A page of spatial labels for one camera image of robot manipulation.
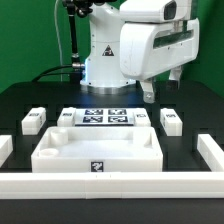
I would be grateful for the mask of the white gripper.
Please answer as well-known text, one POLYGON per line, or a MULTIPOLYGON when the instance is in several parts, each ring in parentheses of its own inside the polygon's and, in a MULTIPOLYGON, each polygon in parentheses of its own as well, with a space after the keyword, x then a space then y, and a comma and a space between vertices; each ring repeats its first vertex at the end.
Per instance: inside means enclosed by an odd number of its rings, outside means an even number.
POLYGON ((141 81, 145 103, 155 102, 154 82, 149 78, 172 69, 168 86, 177 90, 181 65, 197 57, 200 26, 191 17, 192 1, 126 0, 120 6, 125 21, 120 33, 120 69, 125 77, 141 81))

